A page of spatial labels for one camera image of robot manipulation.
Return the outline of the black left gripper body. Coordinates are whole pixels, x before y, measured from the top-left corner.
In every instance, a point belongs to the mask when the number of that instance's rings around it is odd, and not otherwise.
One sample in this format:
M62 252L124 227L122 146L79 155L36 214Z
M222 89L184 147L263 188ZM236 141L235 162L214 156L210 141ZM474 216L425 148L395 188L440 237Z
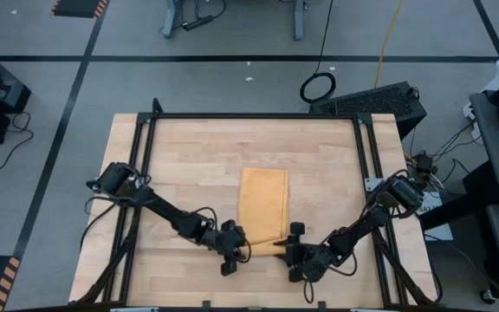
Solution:
M224 257L220 273L228 276L237 271L238 263L247 263L242 247L246 243L246 236L241 225L229 219L221 224L219 230L214 230L209 236L208 249Z

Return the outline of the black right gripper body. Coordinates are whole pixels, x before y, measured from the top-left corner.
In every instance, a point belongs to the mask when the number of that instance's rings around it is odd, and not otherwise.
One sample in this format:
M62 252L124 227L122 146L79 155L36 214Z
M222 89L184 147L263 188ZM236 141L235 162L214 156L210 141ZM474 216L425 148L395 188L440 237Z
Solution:
M292 253L293 263L287 264L288 279L292 283L318 282L334 262L334 253L326 245L302 243L301 236L304 233L304 223L290 224L289 237L292 238L292 244L285 247L285 252Z

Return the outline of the yellow waffle towel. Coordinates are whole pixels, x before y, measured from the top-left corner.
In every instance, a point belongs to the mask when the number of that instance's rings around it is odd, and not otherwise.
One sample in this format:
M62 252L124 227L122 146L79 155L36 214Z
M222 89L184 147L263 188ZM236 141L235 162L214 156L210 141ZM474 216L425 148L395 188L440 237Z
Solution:
M251 256L285 254L288 238L288 171L244 168L237 219L251 247Z

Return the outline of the white labelled box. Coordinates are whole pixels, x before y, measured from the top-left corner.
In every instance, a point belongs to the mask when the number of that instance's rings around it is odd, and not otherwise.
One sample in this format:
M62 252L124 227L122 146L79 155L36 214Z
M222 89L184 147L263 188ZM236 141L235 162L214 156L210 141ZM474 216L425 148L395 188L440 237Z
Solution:
M433 211L442 205L442 199L438 192L424 192L423 204L417 209L417 214L422 214ZM427 235L427 241L452 241L453 235L448 224L442 224L429 230L424 230Z

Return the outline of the black power adapter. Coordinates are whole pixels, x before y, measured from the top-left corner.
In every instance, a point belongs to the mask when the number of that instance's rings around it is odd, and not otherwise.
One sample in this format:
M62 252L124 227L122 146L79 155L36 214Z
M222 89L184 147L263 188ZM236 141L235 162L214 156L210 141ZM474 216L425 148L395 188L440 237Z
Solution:
M423 173L426 175L431 174L432 156L427 155L426 153L418 153L415 156L415 161L416 161L416 169L419 173Z

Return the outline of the black desk foot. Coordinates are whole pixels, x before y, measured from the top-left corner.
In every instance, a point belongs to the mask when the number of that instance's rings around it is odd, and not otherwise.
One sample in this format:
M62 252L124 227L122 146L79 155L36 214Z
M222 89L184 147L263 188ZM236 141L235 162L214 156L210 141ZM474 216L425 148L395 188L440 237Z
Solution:
M430 230L484 208L491 199L495 199L494 177L489 161L467 174L462 180L465 194L421 214L418 218L422 229Z

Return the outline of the black perforated computer tower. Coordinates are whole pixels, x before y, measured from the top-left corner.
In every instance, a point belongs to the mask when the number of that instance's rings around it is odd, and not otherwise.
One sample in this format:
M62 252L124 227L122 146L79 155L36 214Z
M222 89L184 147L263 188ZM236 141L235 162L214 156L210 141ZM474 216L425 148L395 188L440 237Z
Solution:
M403 139L427 115L419 92L407 81L335 97L311 105L311 114L392 114Z

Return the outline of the white power strip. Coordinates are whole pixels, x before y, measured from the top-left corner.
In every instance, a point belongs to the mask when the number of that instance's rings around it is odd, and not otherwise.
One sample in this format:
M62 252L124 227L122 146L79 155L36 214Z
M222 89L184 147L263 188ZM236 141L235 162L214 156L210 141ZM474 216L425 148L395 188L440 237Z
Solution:
M483 144L483 139L482 135L480 133L478 124L476 122L476 116L473 111L473 107L471 105L471 102L468 102L464 107L463 107L463 115L465 118L469 119L472 121L472 129L471 129L471 137L472 139L479 145Z

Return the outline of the black power strip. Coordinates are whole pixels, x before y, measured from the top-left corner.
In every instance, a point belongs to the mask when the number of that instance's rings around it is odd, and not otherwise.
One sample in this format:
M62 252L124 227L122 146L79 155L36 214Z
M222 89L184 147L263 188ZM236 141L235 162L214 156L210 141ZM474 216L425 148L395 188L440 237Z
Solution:
M186 31L190 31L199 28L201 26L204 26L205 24L211 23L214 19L215 19L214 16L200 17L196 21L182 23L181 27Z

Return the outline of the grey desk leg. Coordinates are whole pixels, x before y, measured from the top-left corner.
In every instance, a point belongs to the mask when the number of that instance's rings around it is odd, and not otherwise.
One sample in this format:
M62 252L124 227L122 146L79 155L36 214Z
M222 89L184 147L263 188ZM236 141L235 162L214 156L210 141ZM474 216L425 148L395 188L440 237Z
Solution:
M165 20L159 33L170 39L184 21L184 0L166 0Z
M294 8L294 40L300 41L304 37L304 12L307 8L306 0L279 0L282 3L292 3Z

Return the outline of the black aluminium table frame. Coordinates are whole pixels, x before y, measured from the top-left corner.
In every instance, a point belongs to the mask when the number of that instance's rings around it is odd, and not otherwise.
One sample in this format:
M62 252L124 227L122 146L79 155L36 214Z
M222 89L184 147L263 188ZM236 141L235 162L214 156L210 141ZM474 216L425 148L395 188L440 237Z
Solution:
M353 119L308 114L163 114L152 143L136 114L116 114L107 127L102 165L133 160L150 185L180 209L237 217L242 170L284 169L288 213L319 243L351 224L366 201L365 176L405 167L396 121L375 114ZM142 211L126 301L160 308L305 308L301 283L291 283L275 257L252 257L222 276L222 258L179 237L156 214Z

